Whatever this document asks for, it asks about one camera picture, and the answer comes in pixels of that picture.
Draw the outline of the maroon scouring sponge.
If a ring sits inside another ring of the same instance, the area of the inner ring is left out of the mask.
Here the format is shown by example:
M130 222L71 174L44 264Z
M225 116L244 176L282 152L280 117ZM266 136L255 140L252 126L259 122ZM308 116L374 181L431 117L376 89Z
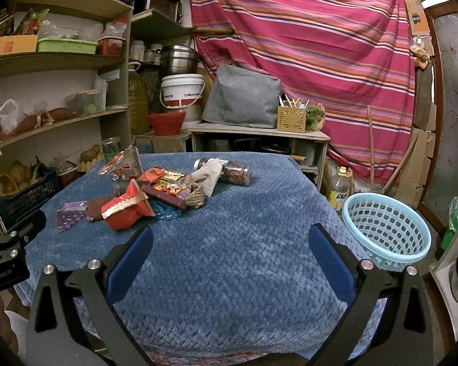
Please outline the maroon scouring sponge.
M97 197L87 202L87 214L86 218L88 221L99 221L103 217L101 215L101 208L111 200L109 197Z

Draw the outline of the red gold foil wrapper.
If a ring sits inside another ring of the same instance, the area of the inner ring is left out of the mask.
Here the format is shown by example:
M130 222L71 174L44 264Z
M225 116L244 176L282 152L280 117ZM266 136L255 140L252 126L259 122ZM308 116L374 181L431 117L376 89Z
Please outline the red gold foil wrapper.
M132 227L142 217L154 217L149 198L132 179L126 191L101 207L101 217L114 231Z

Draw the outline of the clear orange snack wrapper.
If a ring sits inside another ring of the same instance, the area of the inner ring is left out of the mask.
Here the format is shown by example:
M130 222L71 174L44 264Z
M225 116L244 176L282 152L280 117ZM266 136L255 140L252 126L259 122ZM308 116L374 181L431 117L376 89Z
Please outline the clear orange snack wrapper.
M138 149L130 145L106 163L99 171L99 175L109 177L113 182L138 178L143 173Z

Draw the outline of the orange cloth piece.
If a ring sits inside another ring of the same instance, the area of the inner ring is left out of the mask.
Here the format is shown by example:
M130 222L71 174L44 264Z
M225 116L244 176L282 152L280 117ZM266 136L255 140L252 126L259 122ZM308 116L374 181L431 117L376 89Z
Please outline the orange cloth piece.
M164 170L160 168L150 168L144 171L138 178L137 181L154 183L164 176Z

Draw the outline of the brown paper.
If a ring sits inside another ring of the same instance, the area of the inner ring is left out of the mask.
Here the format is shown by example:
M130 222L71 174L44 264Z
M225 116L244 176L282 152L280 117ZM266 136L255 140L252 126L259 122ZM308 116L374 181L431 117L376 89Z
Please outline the brown paper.
M184 183L188 190L188 195L185 197L185 203L191 208L200 208L205 204L206 194L200 183L197 183L192 175L184 178Z

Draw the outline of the dark blue plastic crate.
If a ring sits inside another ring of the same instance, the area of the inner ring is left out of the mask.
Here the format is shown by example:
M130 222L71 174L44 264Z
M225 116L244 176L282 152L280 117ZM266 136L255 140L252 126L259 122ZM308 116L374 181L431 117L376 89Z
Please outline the dark blue plastic crate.
M15 195L0 197L0 221L9 230L30 213L41 208L60 190L59 178L54 168L43 168L45 176L37 183Z

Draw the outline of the light blue plastic basket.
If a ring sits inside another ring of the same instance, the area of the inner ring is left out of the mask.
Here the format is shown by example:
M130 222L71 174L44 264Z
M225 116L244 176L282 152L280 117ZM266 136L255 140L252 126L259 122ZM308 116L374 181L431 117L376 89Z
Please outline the light blue plastic basket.
M342 218L378 268L400 272L429 253L429 227L417 212L393 197L374 192L351 195L343 205Z

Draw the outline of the yellow egg carton tray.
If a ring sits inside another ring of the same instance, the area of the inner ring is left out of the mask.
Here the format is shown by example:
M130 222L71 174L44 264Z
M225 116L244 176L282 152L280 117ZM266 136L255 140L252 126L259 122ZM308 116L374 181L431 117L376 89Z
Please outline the yellow egg carton tray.
M79 173L86 173L88 172L96 163L101 162L103 160L103 154L99 153L93 160L90 161L79 161L78 162L78 172Z

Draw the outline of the blue quilted table cloth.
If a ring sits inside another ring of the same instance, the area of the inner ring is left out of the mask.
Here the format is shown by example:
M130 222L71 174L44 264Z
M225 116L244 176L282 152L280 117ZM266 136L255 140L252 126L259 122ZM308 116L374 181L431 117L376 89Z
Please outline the blue quilted table cloth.
M346 310L308 246L316 223L358 258L365 251L291 158L229 153L247 187L219 183L199 209L148 218L153 249L115 309L161 362L252 353L311 355Z

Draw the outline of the yellow red carton box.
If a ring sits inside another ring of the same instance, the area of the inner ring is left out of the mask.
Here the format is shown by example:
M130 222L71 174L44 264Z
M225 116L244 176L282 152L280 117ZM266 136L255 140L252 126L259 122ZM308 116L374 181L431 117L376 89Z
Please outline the yellow red carton box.
M185 173L173 171L170 169L162 169L162 175L154 183L159 184L165 188L172 185L178 186L179 183L184 180L185 176Z

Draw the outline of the wooden shelf unit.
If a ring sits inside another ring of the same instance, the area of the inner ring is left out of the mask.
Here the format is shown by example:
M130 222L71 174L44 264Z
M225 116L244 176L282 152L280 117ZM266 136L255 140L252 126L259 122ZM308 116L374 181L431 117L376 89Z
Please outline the wooden shelf unit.
M0 56L0 107L14 99L25 118L9 135L0 124L0 197L15 195L41 180L52 159L70 162L96 156L101 142L118 136L131 142L128 115L130 33L139 19L150 22L155 41L184 34L184 28L144 0L0 0L0 19L12 15L8 36L37 35L97 42L125 38L121 57L61 52ZM106 110L83 117L65 107L66 96L100 88Z

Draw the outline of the green plastic tray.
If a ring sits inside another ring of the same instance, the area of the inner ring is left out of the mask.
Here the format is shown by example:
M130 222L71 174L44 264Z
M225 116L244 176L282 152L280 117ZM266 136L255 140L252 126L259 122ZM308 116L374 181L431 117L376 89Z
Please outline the green plastic tray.
M80 53L95 55L97 42L67 38L42 38L38 40L38 52Z

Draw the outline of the green leafy vegetable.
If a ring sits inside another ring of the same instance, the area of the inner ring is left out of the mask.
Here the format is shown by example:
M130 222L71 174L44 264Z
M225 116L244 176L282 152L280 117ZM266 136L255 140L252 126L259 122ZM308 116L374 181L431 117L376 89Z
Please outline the green leafy vegetable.
M320 131L325 123L325 108L321 103L306 107L306 130Z

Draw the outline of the yellow plastic utensil basket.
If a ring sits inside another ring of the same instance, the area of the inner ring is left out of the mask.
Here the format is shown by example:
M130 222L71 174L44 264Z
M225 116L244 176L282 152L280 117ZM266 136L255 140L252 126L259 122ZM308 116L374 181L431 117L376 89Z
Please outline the yellow plastic utensil basket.
M307 103L301 103L299 99L290 99L287 95L279 95L277 130L305 133L307 106Z

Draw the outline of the grey fabric cover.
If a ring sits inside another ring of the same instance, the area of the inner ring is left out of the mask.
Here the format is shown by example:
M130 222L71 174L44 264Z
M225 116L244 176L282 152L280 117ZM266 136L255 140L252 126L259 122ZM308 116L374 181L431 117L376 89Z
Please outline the grey fabric cover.
M273 129L281 92L276 77L223 64L216 71L202 119L213 124Z

